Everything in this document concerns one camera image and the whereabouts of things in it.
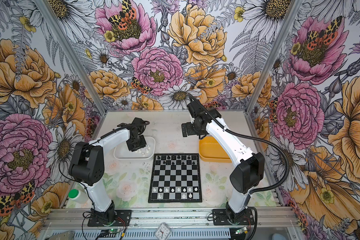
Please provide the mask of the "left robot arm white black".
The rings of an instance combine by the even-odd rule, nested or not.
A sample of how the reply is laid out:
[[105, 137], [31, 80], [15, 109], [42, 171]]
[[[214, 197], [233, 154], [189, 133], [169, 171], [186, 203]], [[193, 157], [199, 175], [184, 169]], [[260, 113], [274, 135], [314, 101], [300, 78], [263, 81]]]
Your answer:
[[114, 202], [102, 181], [105, 154], [123, 143], [127, 144], [130, 152], [144, 148], [147, 142], [143, 133], [149, 124], [149, 121], [134, 118], [132, 123], [121, 123], [93, 141], [76, 144], [68, 173], [75, 182], [83, 185], [92, 202], [91, 216], [96, 222], [110, 225], [117, 217]]

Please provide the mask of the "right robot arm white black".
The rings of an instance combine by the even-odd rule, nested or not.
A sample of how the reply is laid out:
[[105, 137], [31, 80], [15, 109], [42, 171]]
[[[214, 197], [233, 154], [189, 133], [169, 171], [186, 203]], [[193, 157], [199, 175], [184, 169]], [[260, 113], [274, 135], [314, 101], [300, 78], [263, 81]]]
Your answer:
[[230, 224], [238, 224], [250, 214], [250, 190], [264, 177], [265, 158], [261, 153], [256, 154], [246, 147], [229, 129], [217, 110], [207, 110], [199, 100], [192, 100], [187, 108], [192, 121], [182, 124], [183, 137], [195, 135], [201, 140], [207, 135], [212, 136], [234, 166], [230, 174], [234, 190], [226, 204], [226, 216]]

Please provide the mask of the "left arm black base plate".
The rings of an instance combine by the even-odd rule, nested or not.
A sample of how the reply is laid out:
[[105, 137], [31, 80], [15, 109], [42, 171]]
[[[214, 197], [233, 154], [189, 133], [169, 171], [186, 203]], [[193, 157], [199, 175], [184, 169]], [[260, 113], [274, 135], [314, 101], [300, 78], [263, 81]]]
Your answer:
[[128, 227], [131, 214], [131, 210], [92, 211], [87, 225], [88, 227]]

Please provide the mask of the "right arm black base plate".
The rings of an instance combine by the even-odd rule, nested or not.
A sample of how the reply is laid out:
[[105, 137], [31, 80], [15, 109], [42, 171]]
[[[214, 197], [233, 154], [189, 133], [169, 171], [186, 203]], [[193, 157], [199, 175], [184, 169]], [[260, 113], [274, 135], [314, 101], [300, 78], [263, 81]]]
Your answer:
[[255, 224], [255, 215], [249, 209], [244, 209], [240, 213], [234, 213], [230, 209], [213, 209], [212, 217], [215, 226], [253, 226]]

